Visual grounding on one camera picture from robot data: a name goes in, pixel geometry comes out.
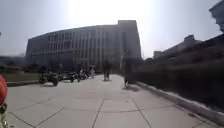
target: pavement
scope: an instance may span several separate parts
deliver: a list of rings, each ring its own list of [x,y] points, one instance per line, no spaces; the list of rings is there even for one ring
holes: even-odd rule
[[[221,128],[137,85],[112,75],[80,83],[9,88],[10,128]]]

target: person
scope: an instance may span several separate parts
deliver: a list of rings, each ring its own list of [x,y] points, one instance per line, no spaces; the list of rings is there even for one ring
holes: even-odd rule
[[[6,120],[6,109],[7,104],[5,99],[8,93],[8,87],[5,82],[5,79],[0,75],[0,116],[1,116],[1,125],[3,128],[8,128],[8,123]]]
[[[92,67],[92,69],[91,69],[91,78],[93,79],[94,76],[95,76],[95,70],[94,70],[94,68]]]
[[[110,63],[106,60],[103,66],[104,80],[110,79]]]
[[[122,70],[123,70],[123,75],[124,75],[124,85],[125,85],[125,87],[128,87],[130,74],[132,73],[132,67],[131,67],[129,58],[127,57],[127,54],[124,54],[124,56],[123,56]]]

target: building facade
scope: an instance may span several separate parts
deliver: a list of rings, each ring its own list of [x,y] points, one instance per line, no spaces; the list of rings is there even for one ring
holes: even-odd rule
[[[132,58],[141,58],[137,23],[120,20],[116,25],[81,27],[40,35],[28,40],[26,64],[60,65],[71,68],[96,65],[104,60],[120,64],[124,51]]]
[[[195,40],[194,38],[194,35],[189,35],[187,37],[184,38],[184,41],[182,41],[181,43],[171,47],[171,48],[168,48],[164,51],[155,51],[154,52],[154,55],[153,55],[153,58],[158,58],[158,57],[162,57],[162,56],[166,56],[166,55],[169,55],[169,54],[172,54],[172,53],[176,53],[176,52],[179,52],[185,48],[189,48],[195,44],[198,44],[198,43],[201,43],[202,41],[199,41],[199,40]]]
[[[216,20],[216,24],[220,26],[220,30],[224,33],[224,1],[221,0],[210,9],[212,16]]]

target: large white building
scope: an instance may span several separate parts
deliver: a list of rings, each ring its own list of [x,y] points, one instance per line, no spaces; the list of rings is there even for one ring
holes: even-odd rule
[[[141,58],[140,39],[135,20],[119,20],[116,25],[98,25],[46,33],[28,40],[26,64],[62,64],[73,67],[96,65],[104,60],[119,65],[122,54]]]

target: sky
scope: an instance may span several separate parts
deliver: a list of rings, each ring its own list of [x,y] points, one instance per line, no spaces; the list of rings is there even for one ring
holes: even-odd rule
[[[28,39],[47,32],[137,20],[142,57],[193,34],[221,32],[209,9],[220,0],[0,0],[0,55],[25,53]]]

